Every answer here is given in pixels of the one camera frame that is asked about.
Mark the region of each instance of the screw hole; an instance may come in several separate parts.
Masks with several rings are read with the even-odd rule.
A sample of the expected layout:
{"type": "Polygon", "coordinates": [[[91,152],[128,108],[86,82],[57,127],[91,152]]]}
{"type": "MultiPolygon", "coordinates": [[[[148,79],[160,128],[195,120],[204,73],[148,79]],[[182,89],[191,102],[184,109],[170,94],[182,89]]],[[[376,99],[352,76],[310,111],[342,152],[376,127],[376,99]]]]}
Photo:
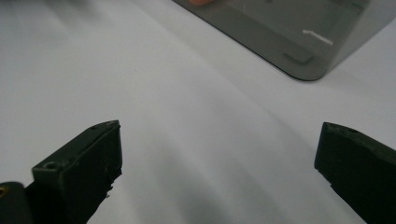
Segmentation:
{"type": "Polygon", "coordinates": [[[47,162],[46,164],[44,164],[43,167],[46,169],[50,169],[50,170],[56,170],[59,168],[59,164],[58,164],[58,162],[50,161],[50,162],[47,162]]]}

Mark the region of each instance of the white surface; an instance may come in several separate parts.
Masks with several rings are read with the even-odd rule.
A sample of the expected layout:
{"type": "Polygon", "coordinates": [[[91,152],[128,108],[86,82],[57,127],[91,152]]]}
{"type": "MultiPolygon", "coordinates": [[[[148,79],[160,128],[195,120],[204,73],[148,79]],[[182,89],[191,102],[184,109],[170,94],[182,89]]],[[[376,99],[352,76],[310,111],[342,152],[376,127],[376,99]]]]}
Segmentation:
{"type": "Polygon", "coordinates": [[[323,121],[396,148],[396,22],[312,83],[172,1],[3,1],[0,180],[119,119],[90,223],[363,223],[314,169],[323,121]]]}

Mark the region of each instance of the white table surface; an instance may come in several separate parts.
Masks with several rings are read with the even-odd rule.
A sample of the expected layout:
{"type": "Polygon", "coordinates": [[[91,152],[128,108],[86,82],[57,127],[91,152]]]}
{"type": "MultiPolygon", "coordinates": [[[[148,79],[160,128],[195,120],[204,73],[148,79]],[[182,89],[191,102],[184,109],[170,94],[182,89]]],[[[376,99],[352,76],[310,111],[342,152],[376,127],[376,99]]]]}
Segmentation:
{"type": "Polygon", "coordinates": [[[0,182],[119,119],[89,223],[363,223],[314,169],[323,121],[396,148],[396,22],[299,82],[170,0],[0,3],[0,182]]]}

